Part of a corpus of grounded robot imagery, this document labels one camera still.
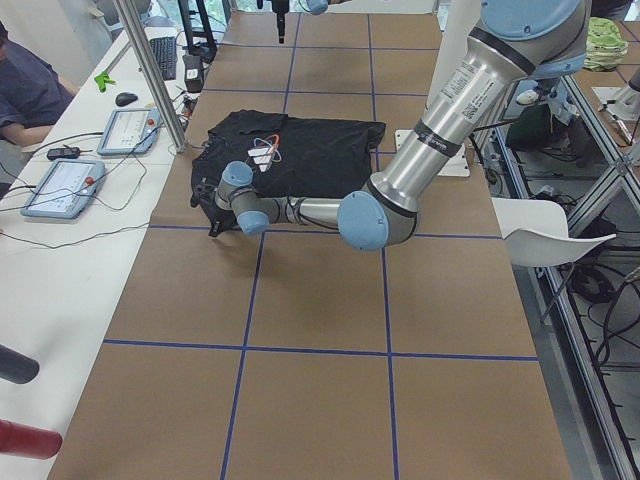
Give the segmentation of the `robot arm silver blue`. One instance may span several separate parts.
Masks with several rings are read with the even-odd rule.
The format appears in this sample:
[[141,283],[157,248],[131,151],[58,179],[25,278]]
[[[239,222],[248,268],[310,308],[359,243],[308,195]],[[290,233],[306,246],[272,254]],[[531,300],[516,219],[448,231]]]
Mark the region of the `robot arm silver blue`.
[[[302,2],[302,9],[312,15],[320,15],[331,5],[342,4],[343,0],[306,0]],[[284,44],[286,37],[286,15],[290,12],[289,0],[271,0],[271,10],[276,15],[278,43]]]
[[214,191],[215,207],[247,235],[293,223],[335,229],[360,251],[408,240],[420,196],[504,90],[547,65],[568,73],[581,67],[590,9],[588,1],[482,2],[466,55],[391,162],[361,189],[341,199],[261,198],[250,167],[234,161]]

